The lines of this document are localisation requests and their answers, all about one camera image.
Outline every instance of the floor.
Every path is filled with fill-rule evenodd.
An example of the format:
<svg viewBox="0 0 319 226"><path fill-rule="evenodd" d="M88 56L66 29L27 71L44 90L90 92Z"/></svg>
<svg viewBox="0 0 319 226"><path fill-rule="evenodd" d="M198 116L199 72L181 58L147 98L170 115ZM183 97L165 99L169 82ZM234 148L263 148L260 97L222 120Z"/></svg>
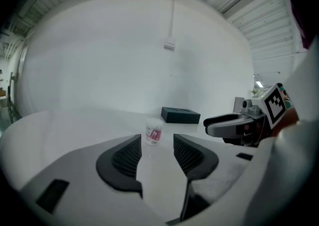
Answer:
<svg viewBox="0 0 319 226"><path fill-rule="evenodd" d="M8 107L4 107L0 109L0 136L3 134L3 132L14 122L21 119L21 116L15 111L11 110L11 112L8 110Z"/></svg>

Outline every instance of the ceiling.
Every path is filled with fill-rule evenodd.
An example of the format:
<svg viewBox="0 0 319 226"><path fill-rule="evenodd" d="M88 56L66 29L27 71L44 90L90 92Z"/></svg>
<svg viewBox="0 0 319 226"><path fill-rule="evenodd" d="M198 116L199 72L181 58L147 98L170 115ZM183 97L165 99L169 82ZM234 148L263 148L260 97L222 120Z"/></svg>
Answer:
<svg viewBox="0 0 319 226"><path fill-rule="evenodd" d="M66 0L36 0L19 17L20 0L0 33L0 55L7 58L39 20ZM235 25L248 39L255 79L264 85L284 82L305 55L287 0L202 0Z"/></svg>

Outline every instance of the small plastic cup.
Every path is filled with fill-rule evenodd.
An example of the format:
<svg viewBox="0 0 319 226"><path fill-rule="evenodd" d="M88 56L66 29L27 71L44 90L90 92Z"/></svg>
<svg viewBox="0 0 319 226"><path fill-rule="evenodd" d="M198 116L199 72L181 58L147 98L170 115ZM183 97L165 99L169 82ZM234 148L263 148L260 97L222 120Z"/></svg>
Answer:
<svg viewBox="0 0 319 226"><path fill-rule="evenodd" d="M160 119L150 118L146 121L146 143L158 145L164 122Z"/></svg>

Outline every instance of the black case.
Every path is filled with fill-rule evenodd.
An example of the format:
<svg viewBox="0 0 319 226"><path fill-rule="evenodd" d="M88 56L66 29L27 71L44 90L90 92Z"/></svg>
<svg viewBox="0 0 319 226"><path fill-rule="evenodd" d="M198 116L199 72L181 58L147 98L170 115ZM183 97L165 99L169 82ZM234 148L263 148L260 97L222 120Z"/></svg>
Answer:
<svg viewBox="0 0 319 226"><path fill-rule="evenodd" d="M198 124L200 114L189 109L162 107L161 114L166 123Z"/></svg>

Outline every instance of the white curved backdrop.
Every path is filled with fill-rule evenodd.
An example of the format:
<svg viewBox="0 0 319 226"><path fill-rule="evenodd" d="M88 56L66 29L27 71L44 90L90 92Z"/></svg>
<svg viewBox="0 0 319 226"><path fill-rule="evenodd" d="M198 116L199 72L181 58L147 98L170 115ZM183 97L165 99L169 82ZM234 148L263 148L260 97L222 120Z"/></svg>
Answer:
<svg viewBox="0 0 319 226"><path fill-rule="evenodd" d="M253 88L244 36L198 0L176 0L175 51L163 48L171 0L70 0L28 41L18 109L93 106L159 113L189 108L205 117L232 112Z"/></svg>

